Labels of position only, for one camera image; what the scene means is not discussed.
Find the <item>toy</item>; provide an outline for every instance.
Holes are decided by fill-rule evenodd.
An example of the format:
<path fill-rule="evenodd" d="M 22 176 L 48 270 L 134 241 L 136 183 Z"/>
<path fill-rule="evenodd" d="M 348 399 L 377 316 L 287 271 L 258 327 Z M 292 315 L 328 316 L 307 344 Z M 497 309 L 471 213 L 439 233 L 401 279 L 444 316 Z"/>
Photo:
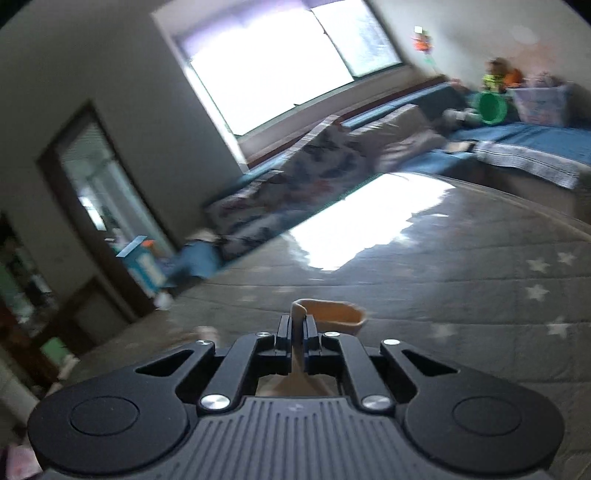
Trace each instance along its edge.
<path fill-rule="evenodd" d="M 422 27 L 414 27 L 414 32 L 414 49 L 422 51 L 425 54 L 431 53 L 433 45 L 431 44 L 431 37 L 427 34 L 427 30 L 424 30 Z"/>
<path fill-rule="evenodd" d="M 520 69 L 512 69 L 505 75 L 505 88 L 517 88 L 523 84 L 523 73 Z"/>
<path fill-rule="evenodd" d="M 505 97 L 494 92 L 481 92 L 476 100 L 476 108 L 487 125 L 502 123 L 509 110 Z"/>
<path fill-rule="evenodd" d="M 433 70 L 435 70 L 435 72 L 439 73 L 435 60 L 433 60 L 433 57 L 431 56 L 433 44 L 431 43 L 431 37 L 427 33 L 427 30 L 423 27 L 414 27 L 414 34 L 414 49 L 422 51 L 425 54 L 425 61 L 433 68 Z"/>
<path fill-rule="evenodd" d="M 540 72 L 525 79 L 525 84 L 529 88 L 549 88 L 560 85 L 560 81 L 549 74 L 549 72 Z"/>
<path fill-rule="evenodd" d="M 476 128 L 482 125 L 482 117 L 474 108 L 466 108 L 463 112 L 448 108 L 443 112 L 443 122 L 449 131 L 461 128 Z"/>
<path fill-rule="evenodd" d="M 507 66 L 503 59 L 497 58 L 490 60 L 487 64 L 486 71 L 487 74 L 482 78 L 483 89 L 495 93 L 504 93 Z"/>

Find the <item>door frame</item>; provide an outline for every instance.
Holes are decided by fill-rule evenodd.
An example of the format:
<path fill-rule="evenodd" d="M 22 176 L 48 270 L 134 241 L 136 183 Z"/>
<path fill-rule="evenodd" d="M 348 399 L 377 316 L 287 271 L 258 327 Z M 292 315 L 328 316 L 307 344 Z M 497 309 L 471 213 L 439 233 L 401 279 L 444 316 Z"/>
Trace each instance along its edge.
<path fill-rule="evenodd" d="M 129 305 L 138 317 L 144 317 L 154 311 L 154 303 L 144 293 L 141 287 L 131 277 L 127 269 L 119 258 L 115 256 L 113 250 L 104 241 L 102 235 L 96 229 L 90 219 L 86 209 L 80 203 L 76 190 L 68 178 L 64 168 L 61 165 L 59 152 L 63 147 L 73 142 L 88 125 L 95 123 L 99 126 L 102 134 L 112 150 L 117 162 L 127 175 L 129 182 L 138 193 L 158 227 L 163 234 L 168 237 L 175 249 L 179 245 L 164 227 L 150 204 L 146 201 L 133 177 L 121 160 L 115 144 L 113 143 L 104 123 L 101 121 L 94 105 L 91 102 L 86 103 L 80 108 L 72 118 L 70 118 L 60 132 L 54 137 L 49 146 L 43 151 L 41 157 L 37 160 L 37 166 L 43 174 L 43 178 L 49 187 L 55 201 L 61 207 L 72 228 L 86 247 L 87 252 L 93 258 L 99 269 L 113 285 L 115 290 Z"/>

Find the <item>doorway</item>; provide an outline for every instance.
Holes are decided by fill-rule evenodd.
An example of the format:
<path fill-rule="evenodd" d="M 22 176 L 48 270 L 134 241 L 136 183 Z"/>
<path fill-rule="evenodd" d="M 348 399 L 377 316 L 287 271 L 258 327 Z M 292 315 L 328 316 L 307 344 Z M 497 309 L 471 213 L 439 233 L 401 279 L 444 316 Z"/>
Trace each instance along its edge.
<path fill-rule="evenodd" d="M 72 227 L 140 317 L 154 310 L 175 253 L 92 105 L 46 149 L 38 165 Z"/>

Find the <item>window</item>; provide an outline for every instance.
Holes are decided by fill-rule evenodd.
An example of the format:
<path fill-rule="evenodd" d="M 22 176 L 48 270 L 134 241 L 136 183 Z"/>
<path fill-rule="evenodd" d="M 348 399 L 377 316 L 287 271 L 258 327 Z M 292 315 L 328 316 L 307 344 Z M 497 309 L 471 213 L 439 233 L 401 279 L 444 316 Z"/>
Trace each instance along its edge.
<path fill-rule="evenodd" d="M 181 46 L 236 135 L 400 63 L 362 0 L 258 1 L 202 25 Z"/>

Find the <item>sofa cushion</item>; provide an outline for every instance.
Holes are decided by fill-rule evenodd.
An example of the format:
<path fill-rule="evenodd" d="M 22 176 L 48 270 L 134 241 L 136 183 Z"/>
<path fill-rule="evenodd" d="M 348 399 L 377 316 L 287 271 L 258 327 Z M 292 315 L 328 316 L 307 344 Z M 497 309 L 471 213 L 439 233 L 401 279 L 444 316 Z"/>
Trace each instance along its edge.
<path fill-rule="evenodd" d="M 277 203 L 272 198 L 280 194 L 277 190 L 282 190 L 281 180 L 277 182 L 281 173 L 279 170 L 268 171 L 238 192 L 206 207 L 205 212 L 217 232 L 229 235 L 273 211 Z"/>
<path fill-rule="evenodd" d="M 430 128 L 421 129 L 400 142 L 384 147 L 376 159 L 375 171 L 395 171 L 402 162 L 435 148 L 443 148 L 446 144 L 447 138 L 436 134 Z"/>
<path fill-rule="evenodd" d="M 375 159 L 387 145 L 400 142 L 418 131 L 428 129 L 429 121 L 417 105 L 404 105 L 348 134 L 360 145 L 359 150 L 368 158 Z"/>
<path fill-rule="evenodd" d="M 288 193 L 284 206 L 314 209 L 333 200 L 371 173 L 371 165 L 330 116 L 294 145 L 281 166 Z"/>
<path fill-rule="evenodd" d="M 410 95 L 405 95 L 376 108 L 372 108 L 367 112 L 355 115 L 345 120 L 343 125 L 351 130 L 355 130 L 382 118 L 384 115 L 388 115 L 390 112 L 395 111 L 407 103 L 418 105 L 430 121 L 441 118 L 443 112 L 448 108 L 464 110 L 464 108 L 468 107 L 466 98 L 453 88 L 450 83 L 446 82 L 419 90 Z"/>
<path fill-rule="evenodd" d="M 309 217 L 307 212 L 297 209 L 286 209 L 265 215 L 244 225 L 233 234 L 226 235 L 222 242 L 222 257 L 225 261 L 240 257 L 307 217 Z"/>

